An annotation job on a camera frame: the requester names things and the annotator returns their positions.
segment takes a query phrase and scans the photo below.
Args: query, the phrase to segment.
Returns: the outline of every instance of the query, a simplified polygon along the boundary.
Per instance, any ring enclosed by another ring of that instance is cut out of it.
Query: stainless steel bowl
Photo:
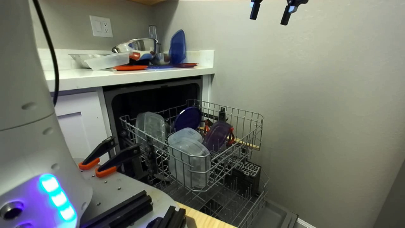
[[[69,54],[79,66],[91,69],[84,60],[107,56],[108,54]]]
[[[153,38],[133,39],[113,47],[112,52],[133,52],[131,59],[150,60],[155,57],[157,40]]]
[[[152,59],[152,64],[153,65],[167,65],[170,63],[170,55],[169,54],[164,54],[164,53],[158,53],[155,55],[155,57]]]

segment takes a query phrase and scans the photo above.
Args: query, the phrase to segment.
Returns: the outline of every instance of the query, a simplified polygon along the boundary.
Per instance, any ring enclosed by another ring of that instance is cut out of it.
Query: white cabinet door
[[[107,138],[97,92],[58,97],[56,115],[72,157],[86,158]],[[100,164],[109,159],[100,158]]]

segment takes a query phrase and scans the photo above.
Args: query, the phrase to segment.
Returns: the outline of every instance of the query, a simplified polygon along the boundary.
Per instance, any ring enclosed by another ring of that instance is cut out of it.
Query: wooden shelf
[[[151,6],[151,5],[157,4],[159,2],[166,1],[166,0],[131,0],[131,1]]]

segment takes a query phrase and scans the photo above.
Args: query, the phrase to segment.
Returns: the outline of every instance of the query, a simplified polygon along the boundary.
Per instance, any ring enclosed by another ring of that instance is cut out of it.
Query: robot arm
[[[252,12],[250,13],[250,19],[256,20],[257,14],[259,13],[260,3],[263,0],[251,0],[250,6],[252,7]],[[290,16],[292,13],[295,13],[298,9],[298,6],[301,4],[307,4],[308,0],[287,0],[287,6],[284,10],[283,17],[281,19],[282,25],[288,25]]]

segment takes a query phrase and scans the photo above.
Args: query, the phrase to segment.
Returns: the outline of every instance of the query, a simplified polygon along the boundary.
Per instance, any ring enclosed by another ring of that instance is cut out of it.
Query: black cable
[[[51,36],[49,35],[47,24],[45,23],[44,15],[42,14],[41,6],[39,5],[38,0],[32,0],[36,9],[36,13],[38,14],[39,21],[41,22],[42,30],[44,31],[45,38],[48,43],[49,50],[51,51],[52,62],[53,62],[53,69],[55,71],[55,89],[53,92],[53,105],[56,105],[58,101],[59,95],[59,69],[58,69],[58,61],[56,60],[55,49],[53,48]]]

